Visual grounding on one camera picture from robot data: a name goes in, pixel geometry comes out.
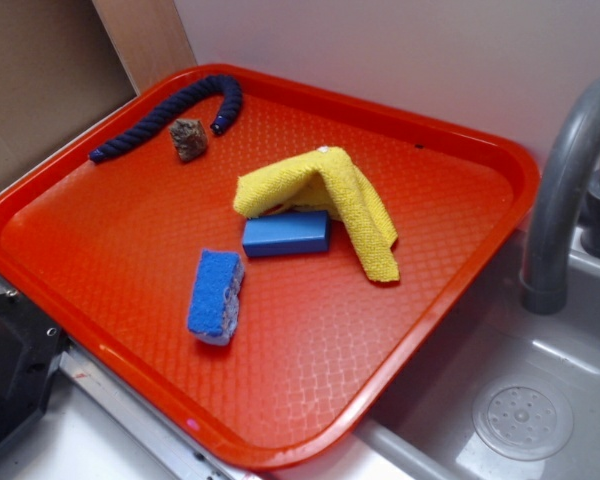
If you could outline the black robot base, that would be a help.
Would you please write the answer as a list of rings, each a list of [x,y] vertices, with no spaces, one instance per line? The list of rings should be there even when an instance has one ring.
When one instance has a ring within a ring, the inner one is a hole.
[[[0,453],[46,413],[64,330],[24,294],[0,294]]]

